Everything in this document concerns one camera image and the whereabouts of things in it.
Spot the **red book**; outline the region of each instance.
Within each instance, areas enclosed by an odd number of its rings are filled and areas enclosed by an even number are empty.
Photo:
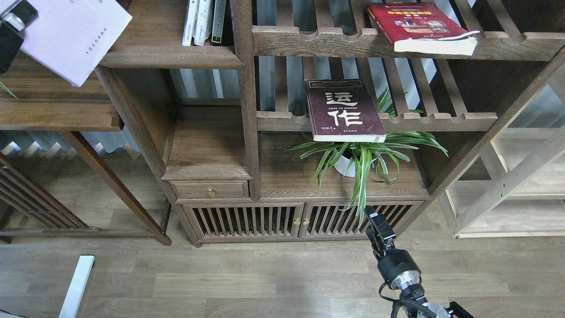
[[[315,141],[382,143],[386,131],[361,79],[306,80]]]
[[[478,31],[463,29],[434,3],[368,3],[367,12],[395,52],[473,55]]]

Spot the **potted plant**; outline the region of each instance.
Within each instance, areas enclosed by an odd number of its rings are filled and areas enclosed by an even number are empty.
[[[395,116],[396,111],[391,103],[392,98],[390,92],[386,89],[379,97],[379,113],[388,113]],[[384,187],[391,187],[400,177],[400,160],[410,162],[410,158],[399,150],[402,149],[419,149],[419,146],[426,145],[441,150],[447,156],[447,150],[440,145],[436,138],[423,131],[406,131],[406,132],[388,132],[383,143],[319,143],[317,141],[308,141],[296,147],[287,149],[289,151],[306,149],[314,147],[300,155],[300,159],[304,159],[314,153],[322,153],[320,163],[314,172],[312,181],[319,178],[319,186],[321,187],[325,172],[330,167],[340,165],[342,160],[349,160],[346,164],[345,172],[355,176],[353,185],[353,193],[351,200],[346,209],[350,209],[357,201],[357,214],[360,215],[359,223],[363,220],[364,207],[367,201],[366,182],[371,167],[375,168],[379,180],[382,181]],[[397,176],[385,179],[383,175],[389,174],[387,160],[390,159],[396,165]]]

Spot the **wooden bookshelf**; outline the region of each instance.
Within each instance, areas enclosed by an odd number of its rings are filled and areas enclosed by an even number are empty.
[[[117,68],[240,68],[232,46],[182,46],[183,0],[132,0],[133,17],[101,65]]]
[[[292,114],[289,109],[287,57],[301,57],[304,79],[315,78],[315,57],[329,58],[331,77],[336,79],[344,77],[341,57],[355,58],[367,86],[374,84],[369,59],[381,58],[397,112],[396,117],[381,115],[385,128],[432,131],[448,148],[449,158],[434,149],[410,153],[412,161],[403,164],[401,179],[391,188],[369,182],[373,202],[409,207],[410,213],[391,216],[401,218],[398,233],[446,193],[565,61],[565,33],[559,20],[532,10],[528,3],[478,0],[470,8],[464,0],[451,1],[461,24],[481,31],[471,57],[395,53],[370,27],[366,1],[349,3],[354,28],[346,34],[334,26],[327,0],[314,1],[311,16],[316,28],[309,32],[294,26],[297,12],[291,0],[276,2],[276,25],[254,25],[253,2],[232,0],[235,45],[216,48],[181,46],[185,1],[131,1],[128,11],[133,20],[97,74],[195,246],[249,240],[228,230],[228,220],[234,226],[236,219],[226,213],[235,213],[235,208],[259,209],[257,216],[263,217],[288,208],[304,222],[304,213],[313,204],[329,208],[348,201],[349,180],[329,171],[319,189],[311,182],[319,157],[300,160],[298,152],[282,150],[302,142],[296,132],[309,130],[304,111]],[[565,14],[557,0],[551,8]],[[263,89],[256,82],[260,55],[275,59],[274,111],[258,108],[258,92]],[[408,109],[395,58],[409,60],[421,114]],[[422,58],[434,59],[437,72],[431,83]],[[167,68],[237,69],[241,100],[229,110],[223,101],[180,108]],[[375,100],[376,92],[371,95]],[[216,207],[226,210],[220,213]],[[206,228],[203,220],[211,221],[210,217],[220,228]],[[298,238],[292,225],[280,225],[290,230],[283,239]],[[311,233],[316,235],[308,239],[336,238],[320,237],[318,230]],[[274,237],[266,234],[252,240]]]

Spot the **book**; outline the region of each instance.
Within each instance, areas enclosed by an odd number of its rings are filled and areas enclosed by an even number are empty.
[[[203,46],[212,33],[213,0],[198,0],[198,15],[194,28],[194,45]]]
[[[314,141],[382,143],[386,131],[362,79],[306,80]]]
[[[434,3],[368,3],[367,12],[395,52],[473,55],[477,39]]]
[[[0,12],[13,1],[0,3]],[[82,86],[132,19],[116,1],[30,0],[38,15],[21,50],[74,86]]]
[[[198,0],[188,0],[188,6],[186,7],[184,32],[182,34],[183,46],[190,46],[190,43],[192,42],[194,24],[196,23],[196,13],[198,12],[198,2]]]
[[[228,0],[216,0],[214,3],[210,43],[213,46],[233,45],[232,17]]]

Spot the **drawer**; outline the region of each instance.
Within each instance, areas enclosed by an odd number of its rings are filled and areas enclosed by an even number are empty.
[[[249,197],[247,180],[170,182],[178,199],[240,199]]]

